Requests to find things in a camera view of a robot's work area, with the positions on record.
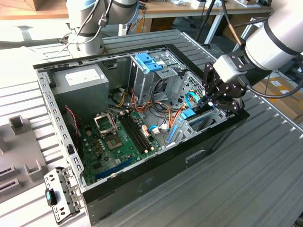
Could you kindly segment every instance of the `red cable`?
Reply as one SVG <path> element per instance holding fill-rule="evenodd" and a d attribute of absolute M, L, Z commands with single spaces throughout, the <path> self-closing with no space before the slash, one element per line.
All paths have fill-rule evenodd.
<path fill-rule="evenodd" d="M 71 109 L 68 108 L 67 106 L 65 107 L 65 109 L 67 109 L 67 110 L 71 113 L 71 115 L 72 115 L 72 117 L 73 117 L 73 119 L 74 119 L 74 122 L 75 122 L 75 129 L 76 129 L 76 138 L 77 138 L 77 148 L 78 148 L 78 139 L 79 139 L 79 137 L 78 137 L 78 126 L 77 126 L 76 116 L 75 116 L 74 113 L 71 111 Z"/>

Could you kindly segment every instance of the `gray workbench surface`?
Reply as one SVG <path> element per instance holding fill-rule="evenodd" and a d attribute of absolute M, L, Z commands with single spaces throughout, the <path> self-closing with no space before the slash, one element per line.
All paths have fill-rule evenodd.
<path fill-rule="evenodd" d="M 200 68 L 211 60 L 177 30 L 105 39 L 109 52 L 130 45 L 168 43 L 175 44 Z M 60 48 L 53 45 L 32 50 L 51 59 Z M 222 54 L 216 48 L 209 52 L 216 57 Z M 67 52 L 63 52 L 57 59 L 66 58 Z M 100 226 L 291 226 L 303 211 L 302 131 L 251 92 L 244 100 L 250 118 L 218 151 Z M 11 113 L 1 115 L 3 108 L 10 108 Z M 49 170 L 65 165 L 36 82 L 0 89 L 0 124 L 16 114 L 30 119 Z M 42 184 L 0 204 L 0 226 L 55 226 L 44 190 Z M 89 222 L 82 211 L 63 226 L 89 226 Z"/>

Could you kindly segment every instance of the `expansion slot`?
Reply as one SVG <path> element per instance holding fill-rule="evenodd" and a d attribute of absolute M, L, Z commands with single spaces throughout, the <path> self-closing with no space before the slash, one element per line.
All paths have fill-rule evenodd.
<path fill-rule="evenodd" d="M 137 125 L 129 115 L 120 116 L 119 120 L 135 146 L 138 148 L 140 154 L 143 154 L 151 149 L 151 146 L 148 144 L 140 130 L 137 128 Z"/>
<path fill-rule="evenodd" d="M 127 165 L 129 165 L 129 163 L 130 163 L 130 161 L 131 161 L 132 159 L 133 159 L 133 157 L 131 157 L 130 159 L 126 160 L 126 161 L 123 162 L 123 163 L 120 163 L 119 165 L 117 165 L 117 166 L 115 166 L 115 167 L 113 167 L 113 168 L 111 168 L 111 169 L 108 169 L 108 170 L 106 170 L 106 171 L 104 171 L 104 172 L 98 174 L 98 175 L 96 176 L 96 180 L 97 180 L 97 179 L 100 179 L 100 178 L 104 178 L 104 177 L 106 177 L 106 176 L 108 176 L 108 175 L 111 175 L 111 174 L 114 173 L 114 172 L 117 172 L 117 171 L 123 169 L 124 167 L 126 167 Z"/>

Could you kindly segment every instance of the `blue pcie slot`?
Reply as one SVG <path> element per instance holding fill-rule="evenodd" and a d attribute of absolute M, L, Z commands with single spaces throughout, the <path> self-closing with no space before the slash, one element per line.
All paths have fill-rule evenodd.
<path fill-rule="evenodd" d="M 130 163 L 130 161 L 131 161 L 133 158 L 134 158 L 134 157 L 131 157 L 130 159 L 126 160 L 125 162 L 122 162 L 122 163 L 120 163 L 119 165 L 117 165 L 117 166 L 115 166 L 115 167 L 113 167 L 113 168 L 111 168 L 111 169 L 108 169 L 108 170 L 106 170 L 106 171 L 104 171 L 104 172 L 98 174 L 98 175 L 95 177 L 95 179 L 97 180 L 97 179 L 100 179 L 100 178 L 104 178 L 104 177 L 106 177 L 106 176 L 108 176 L 108 175 L 111 175 L 111 174 L 114 173 L 114 172 L 117 172 L 117 171 L 123 169 L 125 166 L 127 166 L 127 165 Z"/>
<path fill-rule="evenodd" d="M 171 138 L 172 138 L 172 136 L 175 134 L 177 127 L 178 127 L 178 126 L 175 124 L 175 127 L 174 127 L 174 129 L 172 130 L 172 132 L 171 132 L 171 135 L 170 135 L 169 139 L 167 140 L 167 142 L 168 142 L 168 143 L 170 143 Z"/>

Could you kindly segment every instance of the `side panel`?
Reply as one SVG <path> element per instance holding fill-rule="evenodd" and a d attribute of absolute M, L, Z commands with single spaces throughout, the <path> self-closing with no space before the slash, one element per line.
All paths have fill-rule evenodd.
<path fill-rule="evenodd" d="M 108 182 L 99 185 L 95 188 L 98 191 L 86 191 L 83 195 L 87 202 L 86 205 L 91 225 L 108 217 L 123 206 L 212 154 L 218 148 L 217 145 L 224 142 L 231 131 L 242 124 L 243 121 L 240 121 L 239 118 L 240 117 L 238 116 L 233 117 L 224 122 L 224 125 L 218 125 L 200 134 L 197 136 L 198 138 L 193 138 L 198 140 L 194 146 L 189 145 L 194 143 L 194 141 L 192 141 L 192 139 L 188 140 L 183 144 L 172 148 L 170 151 L 166 151 L 165 153 L 148 160 L 146 163 L 134 167 L 132 170 L 128 170 L 127 172 L 110 179 Z M 176 153 L 178 153 L 178 155 L 148 171 L 149 167 L 152 165 L 151 162 L 157 161 L 155 160 L 156 158 L 161 159 L 161 156 L 163 156 L 162 159 L 165 160 L 167 157 L 171 157 Z M 147 172 L 138 175 L 138 173 L 143 170 L 142 168 L 147 170 Z M 138 177 L 129 180 L 129 178 L 134 175 L 138 175 Z M 114 181 L 123 182 L 124 180 L 126 180 L 127 183 L 122 183 L 119 187 L 115 188 L 116 184 Z"/>

